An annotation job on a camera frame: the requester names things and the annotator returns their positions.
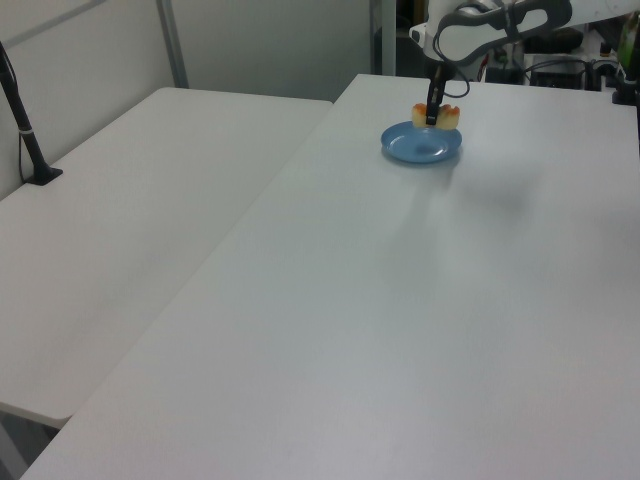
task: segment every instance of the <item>floor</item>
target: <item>floor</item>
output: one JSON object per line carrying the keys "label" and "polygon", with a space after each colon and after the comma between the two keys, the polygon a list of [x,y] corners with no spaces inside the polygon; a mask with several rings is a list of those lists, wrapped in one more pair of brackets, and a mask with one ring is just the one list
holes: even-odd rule
{"label": "floor", "polygon": [[0,480],[18,480],[57,433],[55,428],[0,413]]}

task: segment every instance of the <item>black cable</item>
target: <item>black cable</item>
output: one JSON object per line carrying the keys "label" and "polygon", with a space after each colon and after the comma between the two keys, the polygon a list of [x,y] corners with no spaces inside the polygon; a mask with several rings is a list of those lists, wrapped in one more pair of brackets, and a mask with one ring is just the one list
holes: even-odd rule
{"label": "black cable", "polygon": [[18,77],[16,77],[16,72],[13,69],[13,65],[11,64],[11,60],[9,60],[9,55],[7,55],[7,52],[2,52],[3,53],[3,57],[7,62],[7,65],[9,65],[9,70],[11,70],[11,77],[13,77],[13,83],[15,83],[16,85],[16,90],[18,89]]}
{"label": "black cable", "polygon": [[433,51],[436,52],[438,54],[438,56],[440,58],[442,58],[442,60],[449,64],[449,66],[451,66],[455,71],[456,74],[459,75],[462,80],[464,80],[464,83],[466,83],[467,85],[467,90],[462,94],[462,95],[451,95],[449,93],[444,93],[445,97],[448,98],[464,98],[467,95],[469,95],[469,93],[471,92],[471,80],[469,80],[458,68],[458,66],[449,58],[447,58],[444,53],[442,53],[442,50],[440,50],[440,32],[436,33],[435,37],[433,37]]}
{"label": "black cable", "polygon": [[524,73],[532,72],[533,70],[537,70],[538,68],[552,67],[554,65],[562,65],[565,63],[581,63],[585,67],[588,65],[588,62],[584,60],[578,60],[577,58],[565,58],[559,60],[547,60],[545,62],[536,63],[535,65],[531,65],[529,68],[523,70]]}
{"label": "black cable", "polygon": [[22,173],[22,133],[18,132],[18,172],[20,173],[20,181],[24,185],[24,174]]}
{"label": "black cable", "polygon": [[[9,70],[11,71],[11,77],[13,77],[13,83],[16,86],[16,90],[18,90],[18,77],[16,76],[16,71],[13,69],[13,65],[11,64],[11,60],[9,59],[9,55],[7,52],[3,52],[2,55],[9,65]],[[20,181],[24,185],[25,179],[24,174],[22,173],[22,132],[18,131],[18,173],[20,174]]]}

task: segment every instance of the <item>table surface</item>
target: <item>table surface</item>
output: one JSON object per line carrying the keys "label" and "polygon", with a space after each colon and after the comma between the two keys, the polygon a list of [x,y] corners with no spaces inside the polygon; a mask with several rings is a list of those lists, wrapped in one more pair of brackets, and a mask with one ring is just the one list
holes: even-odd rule
{"label": "table surface", "polygon": [[330,106],[159,90],[0,202],[0,409],[64,424]]}
{"label": "table surface", "polygon": [[393,162],[425,94],[359,76],[25,480],[637,478],[635,109],[474,85]]}

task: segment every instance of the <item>white wall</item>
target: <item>white wall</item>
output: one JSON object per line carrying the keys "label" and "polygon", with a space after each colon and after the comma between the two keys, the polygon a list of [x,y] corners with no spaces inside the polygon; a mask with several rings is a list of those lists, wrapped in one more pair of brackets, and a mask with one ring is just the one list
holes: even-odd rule
{"label": "white wall", "polygon": [[369,0],[174,0],[191,88],[335,101],[371,67]]}
{"label": "white wall", "polygon": [[[48,163],[156,89],[173,86],[155,0],[107,0],[7,53]],[[0,93],[0,199],[20,184],[17,142]]]}

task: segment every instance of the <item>black stand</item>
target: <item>black stand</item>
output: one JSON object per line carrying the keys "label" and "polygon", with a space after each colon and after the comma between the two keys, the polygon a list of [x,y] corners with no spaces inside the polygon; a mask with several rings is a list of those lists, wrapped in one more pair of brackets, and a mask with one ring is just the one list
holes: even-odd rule
{"label": "black stand", "polygon": [[31,157],[31,162],[33,163],[33,177],[27,179],[26,183],[46,185],[54,178],[62,175],[62,170],[51,168],[42,157],[42,151],[40,150],[36,135],[33,133],[31,127],[31,122],[29,122],[29,117],[18,94],[18,84],[13,76],[9,57],[7,57],[7,52],[5,52],[2,43],[0,43],[0,83],[2,83],[2,89],[7,97],[13,116],[18,124],[20,135],[24,140],[24,144]]}

